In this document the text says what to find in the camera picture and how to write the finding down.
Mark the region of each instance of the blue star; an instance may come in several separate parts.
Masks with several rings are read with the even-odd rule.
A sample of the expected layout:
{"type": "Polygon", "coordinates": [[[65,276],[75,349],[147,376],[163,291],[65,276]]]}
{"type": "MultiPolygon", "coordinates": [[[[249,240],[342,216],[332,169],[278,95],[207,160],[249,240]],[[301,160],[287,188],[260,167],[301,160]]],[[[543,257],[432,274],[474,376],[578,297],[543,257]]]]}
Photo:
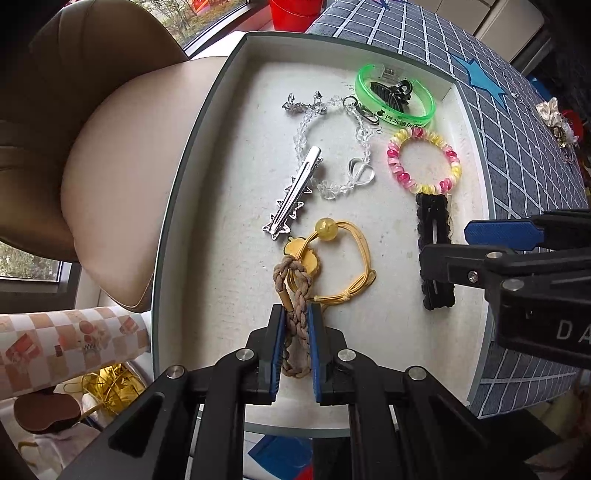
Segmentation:
{"type": "Polygon", "coordinates": [[[457,62],[464,67],[468,73],[469,83],[471,87],[480,88],[482,90],[486,90],[491,96],[495,99],[495,102],[499,104],[500,107],[506,112],[507,105],[505,104],[505,99],[501,98],[501,95],[506,95],[507,92],[499,87],[494,80],[492,80],[482,67],[478,64],[476,59],[472,59],[470,63],[466,62],[463,59],[452,55],[453,58],[457,60],[457,62]]]}

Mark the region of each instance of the table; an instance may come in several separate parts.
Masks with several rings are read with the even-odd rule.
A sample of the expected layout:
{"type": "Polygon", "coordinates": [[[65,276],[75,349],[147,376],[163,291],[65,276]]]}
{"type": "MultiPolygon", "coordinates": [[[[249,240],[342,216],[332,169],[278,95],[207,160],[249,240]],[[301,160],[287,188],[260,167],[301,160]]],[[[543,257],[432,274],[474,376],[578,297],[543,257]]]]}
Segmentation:
{"type": "MultiPolygon", "coordinates": [[[[498,219],[544,210],[587,208],[578,167],[567,164],[541,123],[542,101],[498,54],[461,28],[408,2],[337,0],[308,33],[370,44],[442,70],[468,99],[485,150],[498,219]]],[[[577,369],[506,350],[483,348],[468,400],[479,417],[533,405],[568,390],[577,369]]]]}

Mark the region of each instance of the beige chair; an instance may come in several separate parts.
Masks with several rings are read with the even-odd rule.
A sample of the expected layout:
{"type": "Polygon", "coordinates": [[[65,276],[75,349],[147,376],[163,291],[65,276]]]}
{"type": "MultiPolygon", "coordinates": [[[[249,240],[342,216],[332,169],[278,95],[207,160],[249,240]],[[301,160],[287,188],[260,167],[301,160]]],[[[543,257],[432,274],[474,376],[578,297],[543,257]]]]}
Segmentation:
{"type": "Polygon", "coordinates": [[[224,61],[188,61],[128,0],[62,9],[0,78],[0,240],[149,309],[170,187],[224,61]]]}

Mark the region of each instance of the heart-shaped charm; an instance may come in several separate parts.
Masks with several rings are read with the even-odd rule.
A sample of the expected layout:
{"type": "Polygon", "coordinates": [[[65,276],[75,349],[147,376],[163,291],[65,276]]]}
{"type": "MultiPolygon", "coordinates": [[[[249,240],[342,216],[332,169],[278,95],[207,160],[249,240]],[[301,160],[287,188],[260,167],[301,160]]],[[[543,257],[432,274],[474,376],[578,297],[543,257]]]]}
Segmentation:
{"type": "Polygon", "coordinates": [[[374,168],[369,163],[365,163],[360,158],[351,158],[351,160],[349,160],[348,168],[349,178],[356,185],[367,185],[375,177],[374,168]]]}

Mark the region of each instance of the pink and yellow coil hair tie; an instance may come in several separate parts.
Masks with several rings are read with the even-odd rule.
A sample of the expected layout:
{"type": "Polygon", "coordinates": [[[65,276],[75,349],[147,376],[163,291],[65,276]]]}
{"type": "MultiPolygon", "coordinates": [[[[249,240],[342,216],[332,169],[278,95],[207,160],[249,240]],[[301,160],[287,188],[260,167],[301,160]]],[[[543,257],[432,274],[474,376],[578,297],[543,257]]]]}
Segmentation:
{"type": "Polygon", "coordinates": [[[458,159],[457,154],[453,151],[453,148],[447,144],[441,135],[425,130],[421,127],[406,127],[396,132],[388,143],[388,151],[386,152],[386,155],[388,156],[388,165],[392,171],[392,175],[398,180],[400,185],[411,193],[427,193],[430,195],[447,193],[456,185],[457,181],[462,176],[460,160],[458,159]],[[427,140],[436,147],[439,147],[445,154],[451,167],[452,172],[450,175],[435,185],[422,184],[413,180],[411,176],[404,171],[404,167],[400,163],[400,149],[403,143],[410,138],[427,140]]]}

